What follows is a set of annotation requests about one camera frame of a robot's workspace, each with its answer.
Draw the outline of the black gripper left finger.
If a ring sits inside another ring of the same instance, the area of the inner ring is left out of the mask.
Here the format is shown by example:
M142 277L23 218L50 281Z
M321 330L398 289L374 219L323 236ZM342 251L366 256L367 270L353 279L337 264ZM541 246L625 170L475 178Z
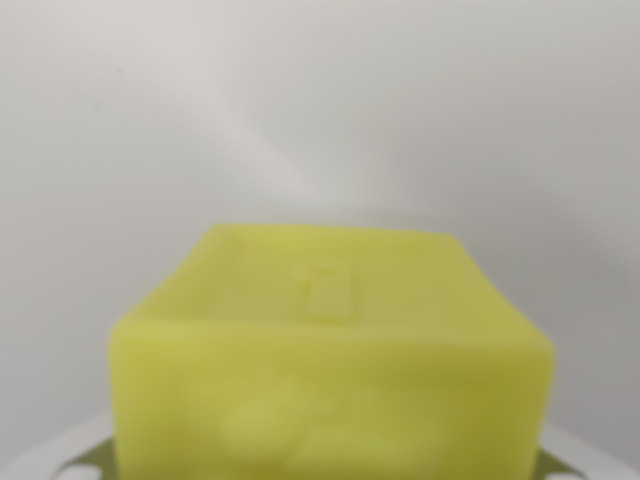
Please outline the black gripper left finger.
M105 412L14 460L15 479L115 479L113 417Z

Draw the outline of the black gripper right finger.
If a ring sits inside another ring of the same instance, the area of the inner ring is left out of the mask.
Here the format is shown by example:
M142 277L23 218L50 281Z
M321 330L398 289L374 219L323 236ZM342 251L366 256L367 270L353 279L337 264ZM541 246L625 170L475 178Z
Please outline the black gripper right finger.
M541 436L536 479L625 478L625 463L568 430L548 423Z

